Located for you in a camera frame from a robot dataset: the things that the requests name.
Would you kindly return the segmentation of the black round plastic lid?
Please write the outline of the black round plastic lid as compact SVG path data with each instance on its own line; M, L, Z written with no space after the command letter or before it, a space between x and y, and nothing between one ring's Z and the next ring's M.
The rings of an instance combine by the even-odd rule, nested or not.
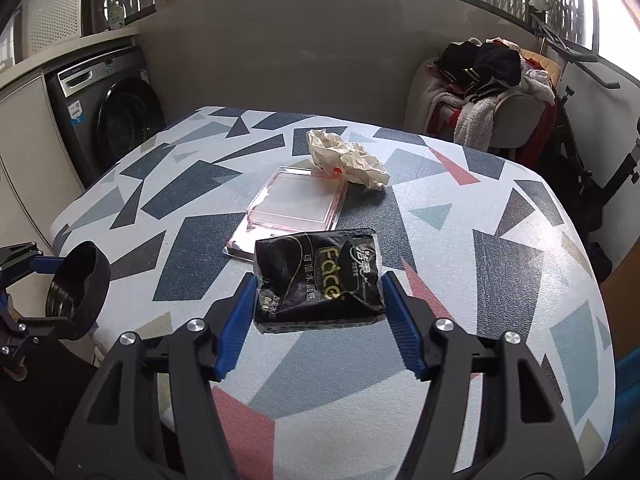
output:
M77 340L93 328L111 281L111 266L90 240L76 246L53 275L46 315L54 318L54 336Z

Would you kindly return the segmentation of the black tissue packet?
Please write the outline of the black tissue packet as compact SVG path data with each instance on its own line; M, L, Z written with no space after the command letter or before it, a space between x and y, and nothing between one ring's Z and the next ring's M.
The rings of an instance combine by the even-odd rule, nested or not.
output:
M254 322L267 334L374 324L385 318L378 236L369 228L258 240Z

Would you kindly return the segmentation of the black exercise bike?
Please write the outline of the black exercise bike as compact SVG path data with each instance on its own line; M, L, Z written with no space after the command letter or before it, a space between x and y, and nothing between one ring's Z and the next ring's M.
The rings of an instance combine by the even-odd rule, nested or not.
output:
M639 147L639 79L605 58L568 63L560 89L576 94L565 107L577 153L594 182L605 186ZM627 178L602 207L602 226L589 235L619 266L639 239L639 185Z

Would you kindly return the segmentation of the grey front-load washing machine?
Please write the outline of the grey front-load washing machine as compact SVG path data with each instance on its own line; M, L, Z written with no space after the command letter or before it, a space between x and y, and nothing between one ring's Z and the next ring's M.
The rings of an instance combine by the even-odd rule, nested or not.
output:
M138 47L85 55L49 70L44 82L58 132L85 188L165 128Z

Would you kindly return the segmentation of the geometric patterned table cover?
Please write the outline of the geometric patterned table cover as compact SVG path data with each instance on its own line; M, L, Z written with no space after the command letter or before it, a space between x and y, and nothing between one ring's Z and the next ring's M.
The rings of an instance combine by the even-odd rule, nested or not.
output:
M310 130L360 143L390 173L382 191L349 185L337 225L369 228L375 249L285 243L284 286L318 301L322 330L252 327L238 365L213 388L245 479L389 479L416 429L427 384L405 368L386 321L346 327L344 293L367 270L395 274L442 318L472 334L508 330L539 362L586 468L603 456L614 416L608 319L577 223L536 172L413 133L323 116L206 106L125 155L50 227L66 254L90 240L112 266L96 322L111 347L134 330L175 330L234 292L247 262L229 243L261 190L285 218L319 220L329 201L306 181Z

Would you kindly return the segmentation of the clear red blister package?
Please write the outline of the clear red blister package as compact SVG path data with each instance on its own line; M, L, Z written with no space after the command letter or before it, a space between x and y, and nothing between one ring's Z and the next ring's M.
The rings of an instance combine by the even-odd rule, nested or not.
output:
M252 261L255 243L265 238L335 228L347 181L317 169L280 167L252 199L224 245L232 258Z

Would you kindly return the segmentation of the chair piled with clothes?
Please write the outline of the chair piled with clothes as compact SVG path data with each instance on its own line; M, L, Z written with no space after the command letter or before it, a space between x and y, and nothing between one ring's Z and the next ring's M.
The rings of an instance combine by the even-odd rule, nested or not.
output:
M500 37L448 44L424 61L404 129L533 165L555 122L560 66Z

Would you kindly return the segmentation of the crumpled white paper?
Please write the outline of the crumpled white paper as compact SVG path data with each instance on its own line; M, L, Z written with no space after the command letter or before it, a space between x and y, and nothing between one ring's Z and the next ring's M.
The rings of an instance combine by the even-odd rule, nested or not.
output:
M347 142L326 129L306 132L309 154L314 166L332 177L382 191L390 183L390 174L375 156L357 142Z

